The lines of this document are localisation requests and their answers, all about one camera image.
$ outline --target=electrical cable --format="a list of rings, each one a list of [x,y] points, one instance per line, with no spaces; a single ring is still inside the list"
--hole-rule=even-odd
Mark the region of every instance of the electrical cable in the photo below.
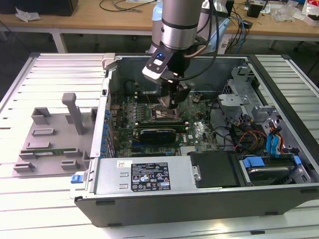
[[[111,12],[120,12],[120,11],[128,11],[128,10],[132,10],[132,9],[135,9],[137,7],[140,7],[140,6],[144,6],[144,5],[147,5],[147,4],[150,4],[150,3],[153,3],[153,2],[156,2],[157,0],[153,0],[153,1],[150,1],[150,2],[146,2],[146,3],[143,3],[143,4],[140,4],[140,5],[137,5],[137,6],[134,6],[134,7],[130,7],[130,8],[124,8],[123,10],[112,10],[112,9],[107,9],[107,8],[104,8],[102,7],[102,3],[104,2],[105,0],[102,0],[99,4],[100,8],[105,10],[105,11],[111,11]],[[115,3],[116,6],[118,6],[117,4],[120,3],[120,2],[123,2],[124,0],[121,0],[121,1],[118,1]]]
[[[205,29],[205,27],[207,26],[207,24],[209,23],[210,18],[211,18],[211,14],[210,14],[210,12],[211,12],[211,10],[209,10],[209,16],[208,16],[208,18],[207,18],[207,20],[206,20],[205,24],[201,27],[201,29],[200,29],[200,30],[198,30],[198,31],[197,31],[197,34],[199,34],[201,31],[203,31],[203,30]]]
[[[238,24],[238,29],[237,29],[237,33],[236,35],[233,37],[233,39],[231,40],[231,42],[229,43],[229,46],[226,48],[226,51],[227,52],[228,50],[230,50],[232,47],[234,46],[239,46],[238,49],[237,49],[237,53],[239,52],[239,50],[241,49],[242,45],[244,44],[244,42],[246,41],[246,38],[247,38],[247,35],[249,34],[249,31],[250,29],[246,29],[243,25],[243,20],[242,20],[242,17],[236,12],[236,8],[233,7],[233,11],[232,13],[235,14],[235,16],[231,16],[232,19],[235,19],[237,20],[237,24]],[[243,30],[245,30],[245,36],[240,39],[240,37],[237,38],[238,34],[239,36],[242,35],[243,33]]]
[[[204,73],[205,71],[207,71],[215,62],[216,58],[217,58],[217,54],[218,54],[218,49],[219,49],[219,23],[218,23],[218,16],[217,16],[217,11],[214,5],[214,1],[213,0],[209,0],[210,5],[212,5],[213,7],[213,12],[215,13],[215,20],[216,20],[216,50],[214,52],[214,56],[211,60],[211,62],[200,72],[198,72],[197,74],[193,75],[193,76],[188,76],[182,79],[179,79],[179,81],[187,81],[190,79],[193,79],[197,76],[200,76],[202,73]]]
[[[241,21],[242,29],[245,29],[243,20],[242,20],[241,18],[240,18],[239,20]],[[244,39],[245,39],[245,36],[243,36],[243,38],[242,38],[242,40],[241,40],[241,43],[240,43],[240,45],[238,46],[238,48],[237,48],[237,50],[236,50],[236,54],[239,53],[239,51],[240,51],[240,49],[241,49],[241,47],[242,47],[242,45],[243,45],[243,43],[244,43]]]
[[[201,85],[197,86],[197,87],[195,88],[195,92],[197,93],[197,92],[199,91],[199,88],[202,87],[202,86],[210,86],[213,91],[215,91],[215,92],[221,92],[221,91],[218,91],[215,87],[213,87],[213,85],[210,84],[210,83],[204,83],[204,84],[201,84]]]
[[[118,1],[118,2],[114,2],[114,0],[112,0],[112,4],[113,4],[113,6],[116,7],[116,9],[118,9],[118,10],[125,10],[126,8],[123,8],[123,7],[120,7],[120,6],[117,5],[117,4],[119,4],[120,2],[124,2],[124,1],[126,1],[126,0],[122,0],[122,1]],[[136,8],[134,8],[134,9],[129,9],[129,10],[126,10],[126,11],[142,12],[142,10],[136,9]]]
[[[13,36],[15,36],[15,38],[21,43],[21,45],[29,52],[31,53],[32,51],[30,50],[29,47],[27,47],[17,36],[16,34],[14,34],[1,20],[0,23],[2,24],[2,26],[4,26]]]
[[[238,43],[237,36],[238,36],[238,34],[241,35],[241,33],[242,33],[242,28],[240,27],[240,21],[239,21],[240,15],[236,12],[236,9],[235,9],[234,6],[233,6],[233,9],[234,9],[234,11],[232,11],[232,13],[234,13],[235,16],[236,16],[236,17],[233,17],[233,19],[237,20],[238,28],[237,28],[236,35],[231,40],[231,42],[230,42],[229,46],[227,47],[226,51],[228,51],[229,49],[231,49],[234,45],[236,45]]]
[[[318,59],[318,61],[316,61],[316,62],[313,64],[313,66],[311,66],[310,70],[309,70],[308,73],[307,73],[307,76],[309,76],[309,74],[311,73],[311,71],[313,71],[313,69],[315,68],[316,64],[318,64],[318,63],[319,63],[319,59]]]
[[[209,0],[209,15],[212,14],[212,9],[213,9],[213,7],[215,7],[215,5],[212,6],[212,4],[214,4],[212,2],[213,2],[212,0]],[[208,32],[206,44],[203,47],[199,48],[194,53],[189,54],[189,55],[184,55],[184,58],[190,59],[190,58],[193,58],[195,56],[198,56],[200,53],[202,53],[208,47],[210,39],[211,39],[211,28],[212,28],[212,20],[209,21],[209,32]]]

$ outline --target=warning label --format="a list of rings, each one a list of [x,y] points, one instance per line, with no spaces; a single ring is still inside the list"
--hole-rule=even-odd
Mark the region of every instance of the warning label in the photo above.
[[[132,164],[133,192],[170,190],[167,163]]]

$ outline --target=robotic arm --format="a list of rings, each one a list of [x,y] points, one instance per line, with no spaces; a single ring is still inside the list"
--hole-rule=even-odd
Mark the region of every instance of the robotic arm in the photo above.
[[[210,24],[206,40],[197,36],[197,29],[202,7],[207,3],[209,9],[206,9],[206,25],[208,22]],[[186,99],[190,87],[183,81],[190,78],[185,78],[184,73],[191,58],[204,51],[210,42],[212,13],[217,12],[213,0],[206,0],[204,4],[203,0],[163,0],[160,42],[144,67],[143,74],[161,85],[162,96],[159,101],[166,108],[174,109]],[[158,32],[153,31],[153,37],[155,34],[158,35]]]

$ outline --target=white table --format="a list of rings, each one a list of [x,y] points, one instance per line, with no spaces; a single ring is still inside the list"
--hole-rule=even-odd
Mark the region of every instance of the white table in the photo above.
[[[267,63],[267,57],[259,58]],[[297,239],[319,235],[319,200],[306,202],[282,216],[104,229],[91,225],[69,198],[69,176],[11,178],[13,164],[32,124],[30,115],[34,107],[66,113],[67,108],[61,103],[64,92],[76,93],[76,104],[82,112],[98,105],[104,78],[101,59],[102,54],[41,54],[29,58],[0,103],[1,239],[157,239],[189,235],[188,239]],[[251,235],[250,231],[266,234]]]

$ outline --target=black cable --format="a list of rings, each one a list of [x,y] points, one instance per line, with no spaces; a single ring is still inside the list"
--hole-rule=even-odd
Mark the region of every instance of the black cable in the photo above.
[[[30,48],[28,48],[17,36],[16,34],[14,34],[1,20],[0,23],[2,24],[2,26],[4,26],[13,36],[15,36],[15,38],[21,43],[21,45],[29,52],[31,53],[32,51],[30,50]]]
[[[153,0],[153,1],[150,1],[150,2],[146,2],[146,3],[140,4],[140,5],[134,6],[134,7],[125,8],[125,9],[123,9],[123,10],[112,10],[112,9],[104,8],[104,7],[102,7],[102,3],[103,3],[104,1],[105,1],[105,0],[102,0],[102,1],[100,2],[100,4],[99,4],[99,6],[100,6],[101,9],[103,9],[103,10],[105,10],[105,11],[118,12],[118,11],[128,11],[128,10],[131,10],[131,9],[134,9],[134,8],[137,8],[137,7],[140,7],[140,6],[144,6],[144,5],[147,5],[147,4],[156,2],[157,0]],[[115,3],[115,5],[117,6],[117,4],[120,3],[120,2],[123,2],[123,0],[118,1],[117,3]]]
[[[202,86],[210,86],[213,91],[219,92],[219,91],[218,91],[215,87],[213,87],[213,85],[210,84],[210,83],[204,83],[204,84],[201,84],[201,85],[197,86],[197,87],[195,88],[195,92],[198,92],[198,91],[199,91],[199,88],[202,87]]]
[[[118,6],[117,4],[119,4],[120,2],[124,2],[126,0],[122,0],[122,1],[118,1],[118,2],[114,2],[114,0],[112,0],[112,4],[114,7],[116,7],[116,9],[118,10],[125,10],[126,8],[123,8],[123,7],[120,7]],[[129,9],[129,10],[126,10],[126,11],[133,11],[133,12],[141,12],[142,10],[139,10],[139,9]]]
[[[307,76],[309,76],[309,74],[311,73],[311,71],[313,71],[313,69],[315,68],[316,64],[318,64],[318,63],[319,63],[319,59],[318,59],[318,61],[316,61],[316,62],[314,63],[313,66],[311,66],[310,70],[308,71]]]
[[[225,52],[227,52],[228,50],[230,50],[234,46],[238,46],[238,43],[240,43],[241,41],[243,41],[241,43],[241,45],[244,44],[244,42],[246,41],[246,37],[249,33],[249,29],[248,30],[245,29],[245,36],[243,39],[240,39],[240,36],[242,35],[242,31],[243,31],[243,27],[242,27],[242,23],[241,23],[242,17],[236,12],[235,7],[233,9],[234,9],[234,11],[232,11],[232,13],[234,13],[236,18],[237,18],[236,20],[238,23],[238,29],[237,29],[237,33],[236,33],[235,37],[231,40],[231,42],[229,43],[229,46],[227,47]]]
[[[210,12],[211,12],[211,10],[209,10],[209,16],[208,16],[208,18],[207,18],[207,21],[205,22],[204,26],[202,26],[201,29],[197,31],[197,34],[199,34],[201,31],[203,31],[204,28],[205,28],[205,27],[207,26],[207,24],[209,23],[210,18],[211,18]]]
[[[197,74],[195,74],[193,76],[188,76],[188,77],[182,78],[179,81],[187,81],[187,80],[193,79],[193,78],[195,78],[197,76],[200,76],[202,73],[207,71],[214,64],[214,62],[216,60],[216,57],[217,57],[217,54],[218,54],[218,49],[219,49],[219,23],[218,23],[218,16],[217,16],[217,11],[216,11],[216,8],[215,8],[215,5],[214,5],[214,1],[213,0],[209,0],[209,5],[211,5],[213,7],[213,12],[215,13],[215,20],[216,20],[216,49],[215,49],[215,52],[214,52],[213,59],[208,64],[208,66],[205,67],[202,71],[198,72]]]
[[[235,37],[233,37],[233,39],[231,40],[231,42],[229,43],[229,46],[227,47],[227,49],[226,49],[226,51],[225,52],[227,52],[228,50],[230,50],[233,46],[234,46],[234,42],[237,40],[237,42],[238,42],[238,39],[237,39],[237,36],[238,36],[238,34],[239,34],[239,32],[240,32],[240,34],[239,35],[241,35],[241,30],[242,30],[242,28],[241,28],[241,22],[240,22],[240,15],[236,12],[236,9],[235,9],[235,7],[233,6],[233,8],[234,8],[234,11],[232,11],[232,13],[234,13],[235,14],[235,16],[236,16],[236,21],[237,21],[237,24],[238,24],[238,28],[237,28],[237,33],[236,33],[236,35],[235,35]]]

